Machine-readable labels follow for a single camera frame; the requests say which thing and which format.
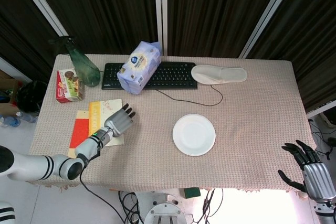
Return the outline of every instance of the white floor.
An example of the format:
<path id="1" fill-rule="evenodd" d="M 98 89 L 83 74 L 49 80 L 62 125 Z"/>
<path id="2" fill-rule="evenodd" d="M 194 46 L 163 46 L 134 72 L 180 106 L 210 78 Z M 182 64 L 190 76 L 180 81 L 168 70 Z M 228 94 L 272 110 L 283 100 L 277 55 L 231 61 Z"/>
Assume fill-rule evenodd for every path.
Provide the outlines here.
<path id="1" fill-rule="evenodd" d="M 323 122 L 319 118 L 313 123 L 323 132 L 331 131 L 323 126 Z M 0 128 L 0 145 L 17 152 L 28 153 L 34 129 L 34 124 L 26 122 L 22 122 L 18 128 Z M 324 152 L 328 151 L 324 143 L 320 148 Z M 336 150 L 330 155 L 330 158 L 331 160 L 327 161 L 325 157 L 322 157 L 330 170 L 333 181 L 336 182 L 336 168 L 331 167 L 332 161 L 336 158 Z M 122 213 L 117 192 L 99 187 L 91 187 L 91 189 Z M 186 213 L 192 213 L 195 220 L 199 219 L 205 194 L 206 191 L 202 190 L 202 197 L 189 199 L 187 206 L 185 206 Z M 222 191 L 217 189 L 211 204 L 211 212 L 215 211 L 221 197 Z M 0 200 L 7 201 L 14 206 L 19 224 L 122 223 L 108 205 L 85 191 L 82 186 L 61 191 L 57 187 L 34 186 L 26 182 L 16 182 L 7 177 L 1 177 Z M 318 223 L 312 206 L 313 202 L 300 199 L 293 191 L 287 193 L 281 190 L 261 190 L 247 193 L 236 189 L 224 189 L 223 204 L 217 214 L 209 219 L 209 222 L 211 224 Z"/>

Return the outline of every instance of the beige tablecloth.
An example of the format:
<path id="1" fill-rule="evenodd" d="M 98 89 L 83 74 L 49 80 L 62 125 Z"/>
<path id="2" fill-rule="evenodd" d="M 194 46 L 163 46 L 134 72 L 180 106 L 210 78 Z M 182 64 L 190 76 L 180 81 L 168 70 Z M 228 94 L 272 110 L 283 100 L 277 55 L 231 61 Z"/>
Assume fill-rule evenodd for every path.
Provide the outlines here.
<path id="1" fill-rule="evenodd" d="M 127 56 L 89 55 L 104 70 L 107 62 L 124 62 Z M 164 61 L 192 61 L 225 67 L 242 67 L 247 80 L 215 87 L 223 102 L 214 107 L 177 102 L 155 90 L 140 95 L 124 90 L 85 89 L 80 102 L 55 100 L 57 69 L 71 68 L 69 56 L 59 55 L 49 82 L 36 126 L 31 154 L 67 154 L 77 110 L 88 110 L 89 102 L 121 98 L 137 112 L 134 125 L 124 136 L 125 144 L 106 147 L 83 174 L 88 185 L 128 191 L 186 187 L 290 189 L 279 177 L 282 169 L 302 181 L 294 158 L 281 149 L 285 142 L 300 139 L 314 146 L 300 99 L 292 65 L 288 61 L 163 57 Z M 177 99 L 214 104 L 220 95 L 210 86 L 197 90 L 165 90 Z M 191 113 L 207 117 L 216 130 L 213 148 L 203 156 L 191 157 L 174 145 L 176 121 Z M 51 176 L 43 185 L 75 185 Z"/>

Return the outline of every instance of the tissue package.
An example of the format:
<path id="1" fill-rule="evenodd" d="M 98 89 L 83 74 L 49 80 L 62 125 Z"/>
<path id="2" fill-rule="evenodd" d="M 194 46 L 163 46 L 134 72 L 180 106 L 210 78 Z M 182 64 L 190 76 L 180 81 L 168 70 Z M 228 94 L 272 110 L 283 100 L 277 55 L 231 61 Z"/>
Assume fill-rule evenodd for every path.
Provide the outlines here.
<path id="1" fill-rule="evenodd" d="M 157 43 L 140 42 L 117 73 L 123 89 L 139 94 L 161 63 Z"/>

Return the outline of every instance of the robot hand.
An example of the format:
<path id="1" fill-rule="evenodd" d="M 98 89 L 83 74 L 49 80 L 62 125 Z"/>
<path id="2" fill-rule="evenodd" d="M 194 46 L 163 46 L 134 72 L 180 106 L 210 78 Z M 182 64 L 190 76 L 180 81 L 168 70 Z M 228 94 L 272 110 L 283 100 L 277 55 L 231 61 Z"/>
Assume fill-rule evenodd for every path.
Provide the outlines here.
<path id="1" fill-rule="evenodd" d="M 303 173 L 303 184 L 292 181 L 282 170 L 278 170 L 278 173 L 284 182 L 307 193 L 308 196 L 317 203 L 315 212 L 318 215 L 320 223 L 334 223 L 334 206 L 332 200 L 336 197 L 336 191 L 329 171 L 311 147 L 299 140 L 296 140 L 296 143 L 301 146 L 302 149 L 290 143 L 286 143 L 282 148 L 292 154 L 299 164 Z"/>
<path id="2" fill-rule="evenodd" d="M 91 160 L 100 156 L 100 150 L 113 137 L 123 134 L 132 126 L 135 112 L 128 104 L 106 119 L 104 127 L 89 136 L 76 149 L 76 158 L 58 154 L 55 156 L 22 155 L 0 146 L 0 176 L 14 180 L 40 180 L 56 175 L 63 179 L 75 179 Z"/>

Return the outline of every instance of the brown curtain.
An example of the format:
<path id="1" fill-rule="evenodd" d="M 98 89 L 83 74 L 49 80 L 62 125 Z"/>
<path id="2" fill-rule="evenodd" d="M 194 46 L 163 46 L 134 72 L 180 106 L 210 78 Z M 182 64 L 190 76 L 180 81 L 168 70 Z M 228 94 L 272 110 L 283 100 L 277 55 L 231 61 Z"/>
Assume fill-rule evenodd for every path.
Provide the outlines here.
<path id="1" fill-rule="evenodd" d="M 155 0 L 47 0 L 85 53 L 130 54 L 158 40 Z"/>
<path id="2" fill-rule="evenodd" d="M 168 54 L 238 58 L 270 0 L 168 0 Z"/>
<path id="3" fill-rule="evenodd" d="M 0 0 L 0 57 L 32 80 L 49 81 L 55 57 L 48 39 L 54 37 L 32 0 Z"/>
<path id="4" fill-rule="evenodd" d="M 307 111 L 336 99 L 336 0 L 283 0 L 248 58 L 290 60 Z"/>

